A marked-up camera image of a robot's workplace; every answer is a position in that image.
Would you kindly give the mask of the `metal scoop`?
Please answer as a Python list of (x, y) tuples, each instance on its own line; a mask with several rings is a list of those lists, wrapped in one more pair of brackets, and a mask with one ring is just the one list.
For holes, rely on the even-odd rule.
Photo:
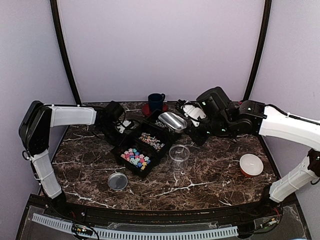
[(188, 126), (187, 121), (174, 112), (161, 113), (158, 116), (158, 120), (178, 134), (182, 133)]

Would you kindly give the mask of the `black three-compartment candy bin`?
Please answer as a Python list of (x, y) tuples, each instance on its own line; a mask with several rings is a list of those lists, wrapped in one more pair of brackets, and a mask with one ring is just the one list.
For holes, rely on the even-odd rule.
[(146, 177), (180, 138), (169, 130), (158, 117), (162, 112), (154, 111), (120, 144), (111, 150), (116, 162), (124, 165), (134, 175)]

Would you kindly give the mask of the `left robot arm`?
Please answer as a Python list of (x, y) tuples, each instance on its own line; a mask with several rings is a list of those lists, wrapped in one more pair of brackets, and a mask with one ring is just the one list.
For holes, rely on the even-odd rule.
[(126, 119), (124, 108), (115, 101), (106, 107), (31, 103), (18, 129), (24, 146), (22, 156), (30, 162), (34, 178), (50, 199), (63, 195), (49, 156), (50, 130), (60, 126), (95, 126), (105, 140), (115, 146), (124, 138), (125, 130), (133, 126)]

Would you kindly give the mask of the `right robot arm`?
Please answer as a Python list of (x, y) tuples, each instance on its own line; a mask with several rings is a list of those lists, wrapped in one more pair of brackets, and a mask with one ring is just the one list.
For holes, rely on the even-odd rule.
[(320, 122), (285, 112), (273, 104), (253, 100), (232, 101), (219, 86), (186, 101), (180, 107), (193, 121), (187, 131), (191, 139), (203, 145), (209, 136), (236, 138), (240, 135), (276, 137), (310, 147), (302, 162), (284, 177), (264, 189), (263, 200), (255, 213), (266, 217), (275, 203), (320, 177)]

